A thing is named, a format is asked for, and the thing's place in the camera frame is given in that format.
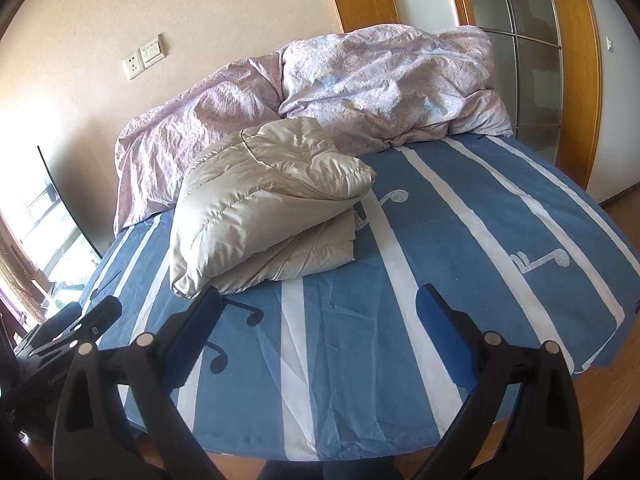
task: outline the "metal bolt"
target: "metal bolt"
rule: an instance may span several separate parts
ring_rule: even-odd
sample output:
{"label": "metal bolt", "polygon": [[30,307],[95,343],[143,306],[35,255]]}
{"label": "metal bolt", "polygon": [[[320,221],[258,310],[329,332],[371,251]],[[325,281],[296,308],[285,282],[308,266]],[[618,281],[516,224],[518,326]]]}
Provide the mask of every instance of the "metal bolt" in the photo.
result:
{"label": "metal bolt", "polygon": [[502,342],[502,338],[497,332],[487,332],[484,334],[484,340],[491,346],[498,346]]}
{"label": "metal bolt", "polygon": [[94,346],[91,343],[82,343],[78,347],[78,353],[80,355],[87,355],[93,349],[94,349]]}
{"label": "metal bolt", "polygon": [[154,341],[154,335],[149,332],[140,334],[136,338],[136,344],[138,346],[149,346]]}
{"label": "metal bolt", "polygon": [[555,341],[547,341],[545,343],[545,350],[550,354],[557,354],[560,351],[560,347]]}

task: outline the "folded comforter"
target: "folded comforter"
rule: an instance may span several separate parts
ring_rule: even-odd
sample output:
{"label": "folded comforter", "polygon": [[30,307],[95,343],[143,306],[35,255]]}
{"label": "folded comforter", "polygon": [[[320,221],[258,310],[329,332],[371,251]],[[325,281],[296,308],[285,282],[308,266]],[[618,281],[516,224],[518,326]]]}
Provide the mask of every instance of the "folded comforter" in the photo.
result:
{"label": "folded comforter", "polygon": [[353,261],[352,206],[375,172],[312,118],[236,132],[199,154],[171,230],[172,290],[240,292]]}
{"label": "folded comforter", "polygon": [[279,118],[316,118],[350,155],[447,134],[508,135],[493,69],[479,28],[427,34],[406,25],[294,41],[231,63],[124,128],[114,230],[174,207],[201,150]]}

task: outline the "bed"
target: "bed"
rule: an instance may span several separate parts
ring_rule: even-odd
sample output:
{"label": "bed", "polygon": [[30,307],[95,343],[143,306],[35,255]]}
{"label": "bed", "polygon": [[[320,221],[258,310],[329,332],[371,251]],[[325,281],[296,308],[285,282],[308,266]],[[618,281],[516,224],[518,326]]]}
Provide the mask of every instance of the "bed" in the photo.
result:
{"label": "bed", "polygon": [[[346,460],[436,444],[466,393],[415,315],[423,283],[513,344],[558,341],[576,377],[622,345],[640,300],[638,254],[541,157],[509,137],[463,134],[362,159],[378,177],[356,206],[355,261],[230,296],[172,392],[205,450]],[[123,304],[100,348],[188,306],[168,285],[172,215],[122,231],[88,283],[85,310],[109,294]],[[125,387],[121,396],[142,428]]]}

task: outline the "music note pattern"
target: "music note pattern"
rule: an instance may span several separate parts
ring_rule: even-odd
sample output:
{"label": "music note pattern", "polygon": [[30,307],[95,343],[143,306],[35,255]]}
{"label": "music note pattern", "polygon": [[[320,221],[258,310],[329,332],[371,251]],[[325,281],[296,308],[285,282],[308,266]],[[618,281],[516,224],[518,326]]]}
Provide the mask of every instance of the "music note pattern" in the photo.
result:
{"label": "music note pattern", "polygon": [[[391,200],[391,202],[402,203],[405,202],[408,198],[409,194],[404,189],[396,189],[388,192],[378,202],[380,203],[380,207],[382,207],[387,200]],[[369,225],[369,220],[363,220],[362,218],[360,218],[360,215],[355,209],[353,210],[353,215],[355,216],[356,221],[356,232],[364,229],[367,225]]]}
{"label": "music note pattern", "polygon": [[517,253],[512,254],[510,258],[511,261],[516,264],[522,274],[526,274],[533,269],[537,269],[539,266],[542,266],[547,262],[550,262],[551,260],[554,260],[560,267],[568,267],[571,263],[571,258],[569,258],[569,255],[564,249],[553,250],[549,254],[545,254],[534,262],[530,262],[527,255],[522,251],[518,251]]}
{"label": "music note pattern", "polygon": [[[224,296],[222,297],[222,299],[225,302],[225,306],[229,304],[251,312],[250,316],[246,319],[247,326],[256,326],[264,318],[264,311],[260,308],[247,305],[246,303],[240,303],[239,301],[230,300],[229,298],[226,298]],[[217,357],[214,357],[209,364],[209,370],[211,371],[211,373],[217,375],[225,371],[226,366],[229,364],[228,354],[219,345],[216,345],[215,343],[212,343],[210,341],[205,342],[205,346],[218,352]]]}

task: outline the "light switch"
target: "light switch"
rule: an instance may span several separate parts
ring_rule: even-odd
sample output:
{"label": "light switch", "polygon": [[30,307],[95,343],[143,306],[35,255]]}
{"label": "light switch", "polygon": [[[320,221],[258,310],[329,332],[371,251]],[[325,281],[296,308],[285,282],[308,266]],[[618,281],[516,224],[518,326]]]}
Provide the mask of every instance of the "light switch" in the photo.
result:
{"label": "light switch", "polygon": [[149,68],[154,63],[160,61],[164,57],[164,49],[162,48],[160,36],[156,36],[155,39],[142,45],[140,47],[140,54],[142,54],[142,63],[145,65],[145,68]]}

